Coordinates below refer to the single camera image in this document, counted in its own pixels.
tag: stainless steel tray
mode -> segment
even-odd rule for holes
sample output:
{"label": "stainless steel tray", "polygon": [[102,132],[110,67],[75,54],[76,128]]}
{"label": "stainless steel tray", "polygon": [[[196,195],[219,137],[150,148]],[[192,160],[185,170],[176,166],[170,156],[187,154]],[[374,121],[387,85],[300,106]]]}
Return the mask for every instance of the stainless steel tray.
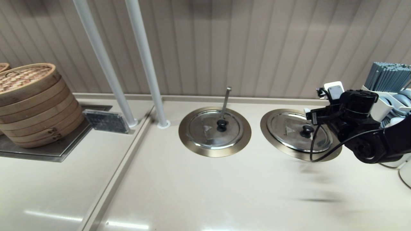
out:
{"label": "stainless steel tray", "polygon": [[[112,108],[106,105],[82,105],[81,107],[83,110],[100,111],[108,111]],[[2,135],[0,136],[0,157],[62,162],[91,129],[85,119],[80,126],[61,140],[37,148],[20,148],[6,135]]]}

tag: robotic arm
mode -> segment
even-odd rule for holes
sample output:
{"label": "robotic arm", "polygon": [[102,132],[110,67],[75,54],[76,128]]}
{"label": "robotic arm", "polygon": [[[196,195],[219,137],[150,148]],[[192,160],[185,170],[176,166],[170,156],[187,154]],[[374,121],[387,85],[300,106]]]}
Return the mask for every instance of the robotic arm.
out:
{"label": "robotic arm", "polygon": [[365,90],[345,91],[342,85],[318,88],[330,105],[306,113],[314,125],[326,124],[338,140],[362,162],[393,162],[411,152],[411,116],[400,123],[379,129],[380,122],[370,115],[378,94]]}

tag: beige countertop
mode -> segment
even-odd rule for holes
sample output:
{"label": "beige countertop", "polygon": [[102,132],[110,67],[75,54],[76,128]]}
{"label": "beige countertop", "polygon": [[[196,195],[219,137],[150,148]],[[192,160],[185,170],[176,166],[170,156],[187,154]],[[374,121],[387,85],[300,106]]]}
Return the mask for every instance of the beige countertop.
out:
{"label": "beige countertop", "polygon": [[[208,102],[196,102],[202,99]],[[221,106],[216,99],[166,99],[171,126],[151,125],[118,188],[111,188],[112,200],[99,202],[108,205],[98,211],[101,220],[89,222],[100,224],[99,231],[410,229],[411,191],[397,170],[364,164],[345,147],[334,160],[305,162],[280,152],[261,133],[265,113],[321,107],[318,101],[230,99],[228,108],[251,125],[248,145],[221,158],[188,150],[179,123],[198,108]]]}
{"label": "beige countertop", "polygon": [[[76,98],[121,111],[110,95]],[[0,157],[0,230],[72,231],[85,224],[152,108],[149,99],[129,104],[143,120],[130,135],[92,129],[61,163]]]}

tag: bamboo steamer lid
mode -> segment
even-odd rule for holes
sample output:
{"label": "bamboo steamer lid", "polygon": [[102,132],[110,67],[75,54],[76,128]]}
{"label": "bamboo steamer lid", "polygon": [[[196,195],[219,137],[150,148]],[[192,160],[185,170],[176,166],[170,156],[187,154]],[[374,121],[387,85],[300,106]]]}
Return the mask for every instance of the bamboo steamer lid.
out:
{"label": "bamboo steamer lid", "polygon": [[81,106],[53,64],[0,73],[0,130],[18,146],[52,143],[82,121]]}
{"label": "bamboo steamer lid", "polygon": [[0,62],[0,72],[7,71],[10,69],[10,64],[6,62]]}

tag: black lid knob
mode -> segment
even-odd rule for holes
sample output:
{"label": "black lid knob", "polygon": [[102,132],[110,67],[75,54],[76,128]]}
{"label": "black lid knob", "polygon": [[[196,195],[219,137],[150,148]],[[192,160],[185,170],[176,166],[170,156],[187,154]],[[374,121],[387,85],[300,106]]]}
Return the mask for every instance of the black lid knob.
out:
{"label": "black lid knob", "polygon": [[314,128],[313,127],[311,127],[310,125],[304,125],[303,127],[302,127],[302,131],[300,131],[300,135],[302,136],[302,137],[305,137],[305,138],[310,138],[311,137],[311,133],[313,133],[314,132]]}
{"label": "black lid knob", "polygon": [[227,124],[228,124],[227,120],[223,120],[223,119],[218,120],[217,121],[217,125],[218,125],[217,131],[225,132],[227,130]]}

